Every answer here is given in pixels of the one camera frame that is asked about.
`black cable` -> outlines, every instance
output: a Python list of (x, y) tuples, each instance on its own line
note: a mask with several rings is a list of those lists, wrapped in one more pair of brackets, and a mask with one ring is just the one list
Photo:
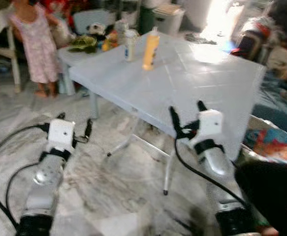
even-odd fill
[(178, 160), (183, 164), (183, 166), (185, 166), (187, 169), (189, 169), (190, 171), (194, 172), (195, 174), (199, 175), (200, 177), (203, 177), (205, 180), (211, 182), (212, 184), (214, 184), (215, 186), (219, 187), (220, 189), (222, 189), (223, 191), (225, 191), (226, 193), (228, 193), (229, 195), (231, 195), (233, 198), (235, 198), (236, 200), (238, 200), (243, 206), (247, 207), (247, 203), (241, 199), (240, 197), (238, 197), (235, 193), (233, 193), (231, 190), (229, 190), (227, 187), (225, 187), (224, 185), (220, 184), (219, 182), (215, 181), (214, 179), (210, 178), (209, 176), (205, 175), (204, 173), (194, 169), (193, 167), (191, 167), (190, 165), (188, 165), (180, 156), (180, 154), (178, 153), (178, 149), (177, 149), (177, 138), (175, 138), (175, 142), (174, 142), (174, 147), (175, 147), (175, 152), (176, 152), (176, 156), (178, 158)]
[[(3, 139), (0, 142), (0, 148), (7, 142), (9, 141), (13, 136), (15, 136), (16, 134), (19, 134), (23, 131), (32, 129), (32, 128), (38, 128), (38, 125), (32, 125), (32, 126), (27, 126), (24, 127), (22, 129), (19, 129), (15, 132), (13, 132), (12, 134), (10, 134), (9, 136), (7, 136), (5, 139)], [(15, 221), (15, 219), (13, 218), (13, 216), (11, 215), (11, 213), (9, 212), (9, 210), (2, 204), (2, 202), (0, 201), (0, 209), (3, 211), (3, 213), (8, 217), (8, 219), (11, 221), (12, 225), (14, 226), (15, 229), (17, 229), (18, 227), (18, 223)]]
[(10, 212), (10, 214), (12, 215), (12, 212), (11, 212), (11, 209), (10, 209), (10, 204), (9, 204), (9, 192), (10, 192), (10, 187), (11, 187), (11, 184), (14, 180), (14, 178), (22, 171), (22, 170), (25, 170), (27, 168), (30, 168), (30, 167), (33, 167), (33, 166), (36, 166), (38, 165), (39, 162), (36, 162), (36, 163), (33, 163), (33, 164), (29, 164), (29, 165), (25, 165), (21, 168), (19, 168), (16, 172), (14, 172), (14, 174), (11, 176), (8, 184), (7, 184), (7, 188), (6, 188), (6, 192), (5, 192), (5, 206), (6, 206), (6, 209)]

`child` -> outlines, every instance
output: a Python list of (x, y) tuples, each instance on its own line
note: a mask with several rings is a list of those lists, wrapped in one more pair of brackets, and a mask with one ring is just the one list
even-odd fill
[(16, 38), (24, 44), (31, 80), (38, 84), (35, 93), (47, 97), (45, 84), (50, 94), (57, 96), (58, 64), (57, 50), (49, 25), (58, 25), (58, 20), (46, 13), (37, 0), (12, 0), (15, 13), (10, 17)]

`yellow bottle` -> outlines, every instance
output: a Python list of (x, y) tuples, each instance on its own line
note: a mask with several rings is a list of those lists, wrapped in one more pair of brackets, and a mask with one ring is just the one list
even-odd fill
[(147, 46), (143, 59), (143, 69), (153, 70), (154, 58), (159, 45), (158, 27), (154, 26), (147, 38)]

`pink dress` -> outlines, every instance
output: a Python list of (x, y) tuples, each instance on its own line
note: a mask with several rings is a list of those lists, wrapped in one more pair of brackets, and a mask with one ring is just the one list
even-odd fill
[(37, 18), (32, 23), (22, 22), (15, 14), (10, 19), (21, 33), (31, 80), (48, 83), (58, 80), (57, 49), (51, 36), (45, 9), (35, 5)]

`marble floor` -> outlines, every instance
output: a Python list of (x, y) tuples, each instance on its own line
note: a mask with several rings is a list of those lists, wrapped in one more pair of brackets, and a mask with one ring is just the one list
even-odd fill
[[(74, 96), (37, 98), (35, 85), (26, 80), (21, 66), (24, 90), (13, 92), (10, 74), (0, 74), (0, 140), (28, 124), (48, 121), (60, 112), (76, 122), (82, 134), (89, 117), (89, 98), (82, 92)], [(94, 121), (87, 144), (78, 144), (69, 160), (52, 236), (218, 236), (217, 223), (206, 198), (206, 183), (174, 164), (169, 195), (162, 194), (166, 159), (142, 143), (107, 158), (105, 153), (130, 133), (135, 119), (114, 104), (99, 99), (100, 118)], [(148, 124), (142, 137), (170, 152), (172, 139)], [(0, 150), (0, 198), (10, 176), (21, 166), (38, 160), (46, 135), (39, 130), (17, 135)], [(192, 153), (182, 147), (192, 165)], [(21, 172), (12, 184), (10, 204), (19, 219), (35, 168)], [(0, 211), (0, 236), (14, 235), (14, 229)]]

